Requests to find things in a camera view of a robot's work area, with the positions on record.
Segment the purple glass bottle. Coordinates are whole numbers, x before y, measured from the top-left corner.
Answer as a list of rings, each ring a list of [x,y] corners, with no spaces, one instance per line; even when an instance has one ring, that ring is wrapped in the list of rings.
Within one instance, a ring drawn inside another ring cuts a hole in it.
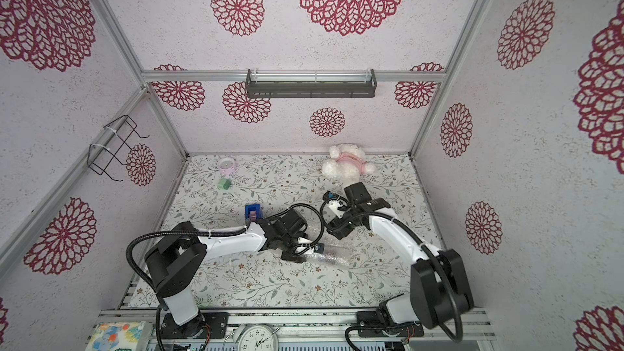
[[[307,258],[312,263],[318,263],[325,266],[349,266],[349,255],[341,250],[325,250],[322,254],[313,253]]]

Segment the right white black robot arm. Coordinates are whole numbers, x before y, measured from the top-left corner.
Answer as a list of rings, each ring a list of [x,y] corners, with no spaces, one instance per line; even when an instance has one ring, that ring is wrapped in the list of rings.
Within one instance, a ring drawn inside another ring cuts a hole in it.
[[[383,302],[376,317],[364,320],[360,332],[401,332],[404,329],[440,328],[455,343],[464,339],[462,315],[475,306],[461,255],[443,250],[400,221],[383,198],[374,199],[363,183],[345,189],[344,197],[327,191],[320,214],[329,209],[334,218],[322,221],[325,231],[342,240],[364,227],[380,237],[409,264],[409,291]]]

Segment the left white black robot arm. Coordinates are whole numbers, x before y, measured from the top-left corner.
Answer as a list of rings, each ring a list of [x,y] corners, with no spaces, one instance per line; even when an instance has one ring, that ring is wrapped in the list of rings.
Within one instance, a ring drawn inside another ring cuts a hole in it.
[[[296,203],[266,219],[249,219],[242,227],[204,230],[187,221],[172,230],[147,233],[128,244],[125,257],[159,302],[157,341],[199,338],[214,334],[191,288],[204,260],[276,250],[283,261],[302,263],[324,232],[323,208]]]

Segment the blue tape dispenser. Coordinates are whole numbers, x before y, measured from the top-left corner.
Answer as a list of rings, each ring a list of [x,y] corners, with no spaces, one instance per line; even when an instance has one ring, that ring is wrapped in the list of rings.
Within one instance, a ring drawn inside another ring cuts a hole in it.
[[[245,206],[245,226],[250,227],[252,223],[263,219],[263,209],[259,204]]]

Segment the white teddy bear pink shirt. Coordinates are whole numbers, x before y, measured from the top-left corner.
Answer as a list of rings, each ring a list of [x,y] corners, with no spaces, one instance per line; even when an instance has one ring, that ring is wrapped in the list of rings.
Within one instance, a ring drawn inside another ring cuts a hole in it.
[[[376,173],[376,166],[367,160],[365,151],[356,144],[330,146],[329,158],[323,162],[324,177],[343,188],[361,183],[364,176]]]

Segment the white analog clock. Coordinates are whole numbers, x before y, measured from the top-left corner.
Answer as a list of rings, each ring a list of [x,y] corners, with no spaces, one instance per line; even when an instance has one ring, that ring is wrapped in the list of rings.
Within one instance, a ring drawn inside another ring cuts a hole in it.
[[[246,326],[237,340],[239,351],[278,351],[277,329],[264,324]]]

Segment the colourful patterned box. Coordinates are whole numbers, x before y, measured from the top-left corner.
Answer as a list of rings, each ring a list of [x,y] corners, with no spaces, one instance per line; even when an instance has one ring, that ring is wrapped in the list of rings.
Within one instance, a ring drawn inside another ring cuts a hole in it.
[[[95,328],[85,351],[147,350],[153,326],[145,321],[100,324]]]

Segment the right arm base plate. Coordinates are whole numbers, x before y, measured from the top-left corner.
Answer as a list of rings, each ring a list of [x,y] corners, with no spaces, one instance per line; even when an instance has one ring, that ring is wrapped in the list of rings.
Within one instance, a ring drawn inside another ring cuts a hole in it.
[[[358,330],[361,338],[372,337],[423,337],[424,329],[420,323],[396,324],[384,317],[377,310],[360,310],[356,313]]]

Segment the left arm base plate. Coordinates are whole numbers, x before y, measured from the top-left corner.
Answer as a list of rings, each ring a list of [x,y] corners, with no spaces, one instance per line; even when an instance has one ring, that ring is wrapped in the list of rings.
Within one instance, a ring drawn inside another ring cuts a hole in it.
[[[200,312],[186,324],[178,325],[172,315],[167,313],[160,325],[160,336],[164,340],[170,339],[224,339],[227,330],[229,314],[226,312]]]

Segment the black wall shelf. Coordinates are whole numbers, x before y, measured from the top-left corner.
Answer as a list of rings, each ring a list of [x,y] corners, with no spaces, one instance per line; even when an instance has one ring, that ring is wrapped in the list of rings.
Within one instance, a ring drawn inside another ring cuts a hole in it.
[[[373,98],[378,82],[375,72],[341,79],[338,75],[291,76],[279,74],[264,79],[256,71],[248,71],[245,92],[251,99],[296,99],[296,98]]]

